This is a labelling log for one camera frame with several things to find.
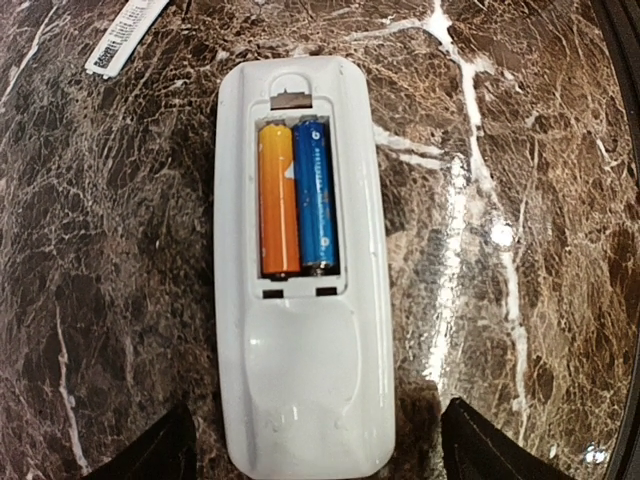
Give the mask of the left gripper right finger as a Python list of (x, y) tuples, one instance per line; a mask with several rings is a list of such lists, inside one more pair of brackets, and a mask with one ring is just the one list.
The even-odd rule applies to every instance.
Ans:
[(461, 398), (441, 415), (443, 460), (449, 479), (571, 480), (521, 448)]

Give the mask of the white remote control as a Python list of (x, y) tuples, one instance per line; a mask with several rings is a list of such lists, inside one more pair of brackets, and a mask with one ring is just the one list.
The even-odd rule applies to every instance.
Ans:
[[(261, 272), (258, 133), (327, 125), (340, 271)], [(387, 248), (364, 73), (338, 56), (245, 62), (219, 90), (216, 339), (230, 458), (255, 479), (369, 476), (395, 445)]]

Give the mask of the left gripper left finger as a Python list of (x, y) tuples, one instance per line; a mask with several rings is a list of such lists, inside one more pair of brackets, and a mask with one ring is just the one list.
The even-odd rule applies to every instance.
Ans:
[(186, 403), (174, 405), (88, 480), (196, 479), (196, 429)]

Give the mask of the white battery cover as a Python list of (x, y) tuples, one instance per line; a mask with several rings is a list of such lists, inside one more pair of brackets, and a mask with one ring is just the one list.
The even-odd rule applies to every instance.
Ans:
[(168, 0), (128, 1), (87, 59), (86, 72), (104, 79), (117, 77), (168, 3)]

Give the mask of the orange battery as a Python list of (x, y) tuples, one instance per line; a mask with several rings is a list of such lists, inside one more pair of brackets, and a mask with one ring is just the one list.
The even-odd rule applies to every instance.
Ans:
[(283, 277), (301, 270), (292, 131), (268, 124), (258, 133), (261, 272)]

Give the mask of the blue battery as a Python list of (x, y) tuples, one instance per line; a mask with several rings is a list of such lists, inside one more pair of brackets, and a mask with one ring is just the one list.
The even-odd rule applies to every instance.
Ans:
[(340, 258), (327, 125), (298, 122), (293, 147), (302, 267), (313, 275), (336, 275)]

